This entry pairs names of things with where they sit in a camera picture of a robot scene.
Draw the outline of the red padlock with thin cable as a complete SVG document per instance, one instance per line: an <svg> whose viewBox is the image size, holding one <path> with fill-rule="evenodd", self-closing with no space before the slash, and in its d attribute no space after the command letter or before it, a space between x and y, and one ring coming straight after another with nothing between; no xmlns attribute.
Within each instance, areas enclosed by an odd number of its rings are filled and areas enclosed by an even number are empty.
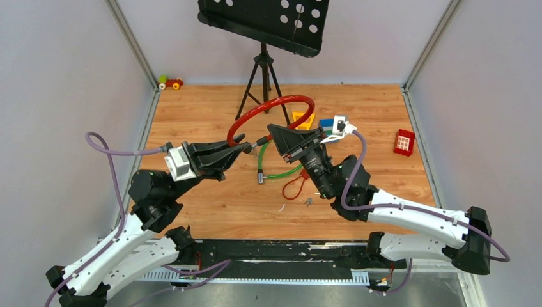
<svg viewBox="0 0 542 307"><path fill-rule="evenodd" d="M307 171L303 170L296 178L286 182L281 190L283 198L286 200L297 199L301 195L304 184L308 178L309 175L307 174Z"/></svg>

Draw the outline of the green cable lock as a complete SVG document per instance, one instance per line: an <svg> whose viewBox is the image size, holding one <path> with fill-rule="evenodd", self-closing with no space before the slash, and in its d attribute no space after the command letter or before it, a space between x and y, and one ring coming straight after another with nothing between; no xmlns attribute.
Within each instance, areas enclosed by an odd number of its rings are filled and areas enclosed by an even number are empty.
<svg viewBox="0 0 542 307"><path fill-rule="evenodd" d="M265 183L265 179L267 178L271 178L271 179L275 179L275 178L284 178L284 177L288 177L290 175L293 175L294 173L296 173L297 171L300 171L302 166L299 164L298 166L296 166L295 168L287 171L287 172L284 172L284 173L278 173L278 174L271 174L271 175L266 175L264 174L264 171L263 171L263 161L264 161L264 154L266 152L266 149L267 147L269 146L269 143L265 143L262 147L261 147L261 150L258 154L258 172L257 172L257 179L258 179L258 184L259 185L263 185Z"/></svg>

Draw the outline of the thick red cable lock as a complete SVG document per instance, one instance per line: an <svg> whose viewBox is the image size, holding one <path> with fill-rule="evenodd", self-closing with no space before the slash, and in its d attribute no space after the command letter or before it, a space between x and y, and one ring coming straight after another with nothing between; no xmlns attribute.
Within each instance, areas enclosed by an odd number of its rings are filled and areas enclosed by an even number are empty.
<svg viewBox="0 0 542 307"><path fill-rule="evenodd" d="M294 103L294 102L303 102L307 104L307 109L305 113L298 119L292 122L287 126L289 129L295 129L300 124L304 123L313 113L315 110L315 101L307 97L305 95L287 95L283 97L274 98L272 100L269 100L267 102L262 103L261 105L252 108L245 114L243 114L239 119L235 120L234 124L229 128L227 133L226 141L229 143L230 146L235 146L238 144L238 141L235 141L233 138L235 136L235 132L248 120L250 120L252 117L256 116L257 114L268 111L269 109L275 107L275 106L283 106L288 103Z"/></svg>

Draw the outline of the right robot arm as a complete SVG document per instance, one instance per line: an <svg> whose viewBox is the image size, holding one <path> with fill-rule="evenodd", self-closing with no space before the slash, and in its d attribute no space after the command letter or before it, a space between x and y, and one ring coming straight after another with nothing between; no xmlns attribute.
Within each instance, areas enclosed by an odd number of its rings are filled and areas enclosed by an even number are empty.
<svg viewBox="0 0 542 307"><path fill-rule="evenodd" d="M412 235L375 232L365 258L373 267L404 258L441 260L478 275L490 273L492 229L485 209L438 209L409 201L369 183L362 159L349 155L337 165L327 154L321 128L299 131L276 124L267 127L288 163L300 162L321 198L349 221L395 224Z"/></svg>

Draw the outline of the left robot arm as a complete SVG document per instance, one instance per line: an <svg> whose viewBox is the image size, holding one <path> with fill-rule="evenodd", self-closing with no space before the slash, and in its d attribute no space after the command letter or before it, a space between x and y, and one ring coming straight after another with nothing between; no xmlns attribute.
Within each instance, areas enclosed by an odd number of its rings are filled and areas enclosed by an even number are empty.
<svg viewBox="0 0 542 307"><path fill-rule="evenodd" d="M67 266L51 267L46 277L62 306L105 306L122 288L157 267L199 261L190 228L172 228L183 205L178 199L203 180L222 181L236 158L251 144L239 134L231 141L166 143L167 171L140 170L132 175L134 206L119 225L91 251Z"/></svg>

